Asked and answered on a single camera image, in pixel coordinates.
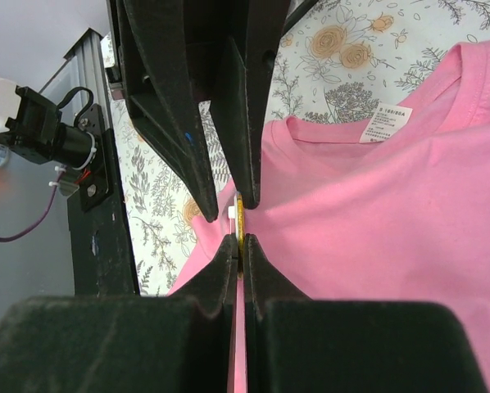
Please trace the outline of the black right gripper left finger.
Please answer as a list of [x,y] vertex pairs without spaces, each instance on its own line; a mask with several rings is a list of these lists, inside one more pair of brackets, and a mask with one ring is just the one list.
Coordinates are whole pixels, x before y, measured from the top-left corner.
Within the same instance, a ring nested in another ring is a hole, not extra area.
[[38,297],[0,322],[0,392],[231,392],[238,246],[167,297]]

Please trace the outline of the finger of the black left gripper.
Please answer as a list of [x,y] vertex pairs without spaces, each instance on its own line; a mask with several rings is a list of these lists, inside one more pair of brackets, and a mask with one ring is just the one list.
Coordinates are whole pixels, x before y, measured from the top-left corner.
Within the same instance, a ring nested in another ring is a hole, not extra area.
[[119,1],[116,5],[125,105],[132,124],[212,222],[219,210],[188,75],[183,3]]
[[188,74],[208,101],[234,186],[247,209],[261,199],[261,138],[288,1],[185,1]]

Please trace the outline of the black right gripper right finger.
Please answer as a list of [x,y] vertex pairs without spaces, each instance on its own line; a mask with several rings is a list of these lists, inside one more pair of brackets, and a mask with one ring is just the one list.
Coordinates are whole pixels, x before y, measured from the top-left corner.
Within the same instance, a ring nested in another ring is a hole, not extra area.
[[243,245],[250,392],[485,392],[464,328],[429,302],[312,300]]

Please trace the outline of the pink t-shirt garment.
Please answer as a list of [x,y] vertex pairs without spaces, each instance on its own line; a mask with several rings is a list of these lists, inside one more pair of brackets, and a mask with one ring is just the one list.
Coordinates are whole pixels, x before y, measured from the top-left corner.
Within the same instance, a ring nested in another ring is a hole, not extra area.
[[454,46],[402,107],[382,142],[368,120],[269,122],[245,228],[312,298],[448,306],[490,390],[490,41]]

